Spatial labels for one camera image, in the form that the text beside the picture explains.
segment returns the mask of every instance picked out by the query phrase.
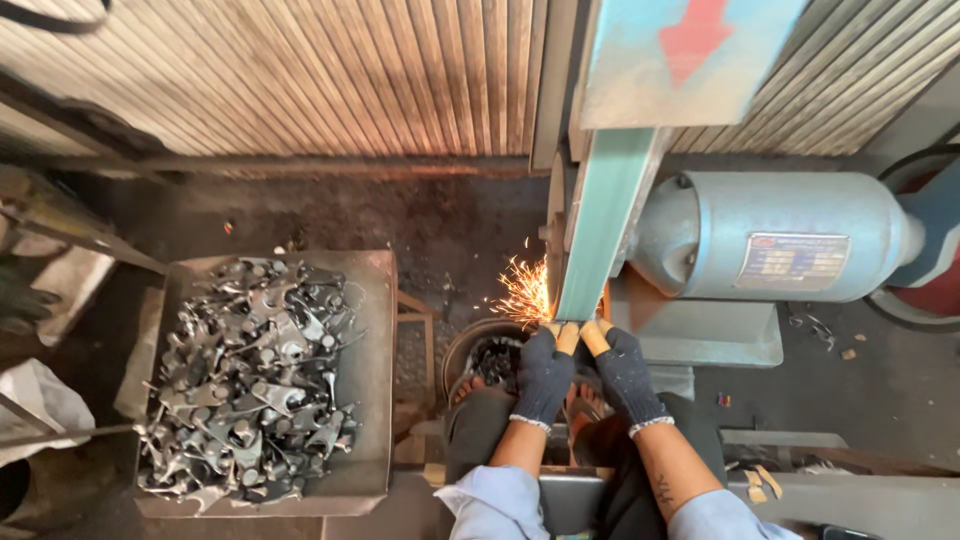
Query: glove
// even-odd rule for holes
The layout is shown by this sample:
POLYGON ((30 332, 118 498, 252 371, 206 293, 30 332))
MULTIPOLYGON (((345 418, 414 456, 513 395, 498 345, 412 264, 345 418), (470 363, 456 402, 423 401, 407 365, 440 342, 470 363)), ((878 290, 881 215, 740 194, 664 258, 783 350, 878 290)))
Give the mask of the glove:
POLYGON ((522 420, 548 433, 574 372, 573 356, 556 347, 553 333, 547 328, 541 328, 523 346, 516 378, 520 399, 510 415, 511 420, 522 420))
POLYGON ((596 356, 607 401, 630 419, 633 438, 652 424, 673 424, 673 417, 650 385, 650 370, 635 337, 619 328, 607 331, 610 349, 596 356))

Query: red arrow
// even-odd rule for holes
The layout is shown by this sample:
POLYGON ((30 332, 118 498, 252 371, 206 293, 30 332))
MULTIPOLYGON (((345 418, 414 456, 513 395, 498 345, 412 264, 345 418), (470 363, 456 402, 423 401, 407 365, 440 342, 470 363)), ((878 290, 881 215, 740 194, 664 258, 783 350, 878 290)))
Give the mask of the red arrow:
POLYGON ((723 22, 726 7, 727 0, 690 0, 680 22, 658 32, 674 87, 683 86, 733 33, 723 22))

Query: metal part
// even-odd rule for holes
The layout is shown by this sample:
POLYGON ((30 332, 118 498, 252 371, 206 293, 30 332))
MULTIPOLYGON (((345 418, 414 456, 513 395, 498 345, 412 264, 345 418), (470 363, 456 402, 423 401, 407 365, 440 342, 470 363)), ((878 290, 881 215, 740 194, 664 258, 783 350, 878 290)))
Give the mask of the metal part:
POLYGON ((470 350, 468 369, 480 376, 487 386, 500 386, 516 395, 516 370, 523 341, 505 335, 480 339, 470 350))
POLYGON ((290 410, 290 403, 298 402, 306 397, 306 391, 302 388, 268 384, 262 380, 251 387, 250 393, 283 416, 293 416, 294 413, 290 410))
POLYGON ((160 408, 139 430, 138 485, 200 502, 197 515, 231 493, 238 504, 299 498, 304 476, 325 475, 334 451, 352 450, 355 434, 344 426, 359 427, 350 417, 356 404, 334 410, 348 343, 328 321, 353 314, 343 274, 239 258, 210 275, 194 283, 205 294, 177 312, 161 356, 160 408), (319 349, 328 350, 326 364, 300 365, 319 349))

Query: forearm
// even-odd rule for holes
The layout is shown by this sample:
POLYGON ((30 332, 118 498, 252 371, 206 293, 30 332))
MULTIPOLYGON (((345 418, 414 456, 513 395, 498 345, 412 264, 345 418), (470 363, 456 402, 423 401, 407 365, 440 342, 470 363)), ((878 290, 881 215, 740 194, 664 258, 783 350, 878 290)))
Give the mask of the forearm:
POLYGON ((537 479, 540 477, 540 463, 545 448, 546 431, 522 420, 511 420, 500 443, 496 445, 489 465, 513 465, 537 479))
POLYGON ((694 497, 723 489, 676 426, 648 426, 634 435, 634 442, 657 498, 657 506, 667 523, 694 497))

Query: metal base plate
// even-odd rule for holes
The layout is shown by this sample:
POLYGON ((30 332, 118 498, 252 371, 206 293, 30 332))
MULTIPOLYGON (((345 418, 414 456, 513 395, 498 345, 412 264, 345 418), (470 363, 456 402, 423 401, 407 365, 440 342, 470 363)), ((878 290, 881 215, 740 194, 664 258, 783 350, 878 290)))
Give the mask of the metal base plate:
POLYGON ((774 367, 783 362, 777 307, 767 302, 674 300, 635 272, 610 280, 611 322, 629 329, 652 365, 774 367))

